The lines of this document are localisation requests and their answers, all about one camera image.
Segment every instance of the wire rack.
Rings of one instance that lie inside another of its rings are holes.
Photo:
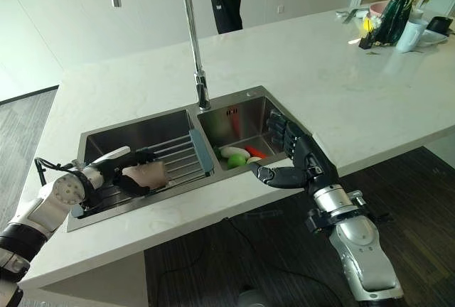
[[[203,167],[201,166],[196,155],[195,146],[191,140],[190,134],[186,134],[160,144],[155,144],[147,148],[156,155],[155,161],[164,162],[168,178],[166,186],[153,190],[152,193],[163,192],[178,185],[184,185],[206,177]],[[101,203],[86,209],[83,217],[109,210],[126,204],[133,199],[137,199],[123,193],[116,186],[110,186],[105,189],[98,190],[97,194],[101,198]]]

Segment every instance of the black pants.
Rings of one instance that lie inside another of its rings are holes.
[[[213,15],[219,34],[243,29],[240,2],[241,0],[212,0]]]

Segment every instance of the white marble countertop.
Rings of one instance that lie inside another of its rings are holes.
[[[454,132],[454,37],[423,53],[369,55],[348,44],[358,34],[327,12],[203,39],[210,96],[264,85],[315,133],[341,175]],[[69,72],[37,155],[66,163],[84,131],[195,102],[192,74],[189,43]],[[39,188],[32,168],[21,201]],[[64,223],[21,285],[66,279],[290,194],[244,173],[74,232]]]

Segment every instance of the green fruit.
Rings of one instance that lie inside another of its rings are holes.
[[[247,163],[245,157],[241,154],[233,154],[227,160],[228,168],[236,168],[239,166],[244,166]]]

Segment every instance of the dish drying rack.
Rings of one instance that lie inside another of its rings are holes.
[[[168,183],[150,191],[154,195],[176,186],[200,180],[213,171],[213,164],[202,141],[199,131],[191,129],[188,134],[147,147],[156,155],[154,161],[163,161]],[[143,197],[130,197],[117,186],[101,188],[97,191],[101,203],[84,210],[79,218],[88,217]]]

